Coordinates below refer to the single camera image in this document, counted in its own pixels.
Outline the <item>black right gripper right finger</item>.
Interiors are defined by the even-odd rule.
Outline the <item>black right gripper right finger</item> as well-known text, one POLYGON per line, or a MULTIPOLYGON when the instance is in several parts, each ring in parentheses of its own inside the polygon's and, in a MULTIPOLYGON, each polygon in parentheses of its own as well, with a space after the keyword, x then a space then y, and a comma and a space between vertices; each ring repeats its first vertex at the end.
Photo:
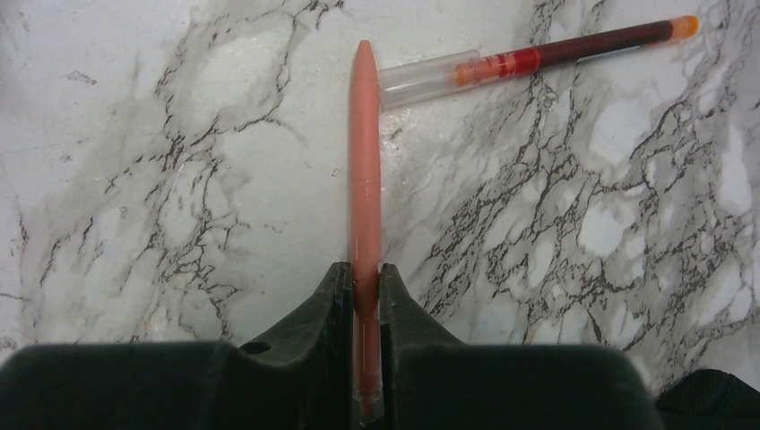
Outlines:
POLYGON ((599 345, 469 345, 380 273, 388 429, 661 429, 633 365, 599 345))

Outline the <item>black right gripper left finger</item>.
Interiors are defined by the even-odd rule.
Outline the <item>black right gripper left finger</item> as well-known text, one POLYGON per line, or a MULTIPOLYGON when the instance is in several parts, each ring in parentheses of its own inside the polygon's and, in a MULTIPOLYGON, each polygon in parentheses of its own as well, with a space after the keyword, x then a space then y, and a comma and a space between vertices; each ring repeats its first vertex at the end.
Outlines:
POLYGON ((1 368, 4 429, 347 429, 350 267, 269 330, 226 341, 37 345, 1 368))

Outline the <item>black student bag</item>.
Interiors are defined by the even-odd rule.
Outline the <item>black student bag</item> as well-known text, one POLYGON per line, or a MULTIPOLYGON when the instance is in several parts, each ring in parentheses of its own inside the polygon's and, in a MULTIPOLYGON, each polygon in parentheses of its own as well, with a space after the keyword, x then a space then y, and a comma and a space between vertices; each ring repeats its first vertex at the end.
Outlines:
POLYGON ((668 429, 759 428, 759 391, 716 369, 689 374, 658 397, 656 408, 668 429))

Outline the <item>salmon pink pencil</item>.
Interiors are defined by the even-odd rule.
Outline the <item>salmon pink pencil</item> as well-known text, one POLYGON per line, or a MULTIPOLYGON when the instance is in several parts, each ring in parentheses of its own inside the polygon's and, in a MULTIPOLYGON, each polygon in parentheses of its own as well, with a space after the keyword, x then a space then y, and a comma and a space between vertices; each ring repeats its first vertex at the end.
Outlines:
POLYGON ((358 43, 349 94, 350 260, 355 313, 353 373, 360 419, 375 418, 381 392, 378 321, 381 260, 380 96, 369 41, 358 43))

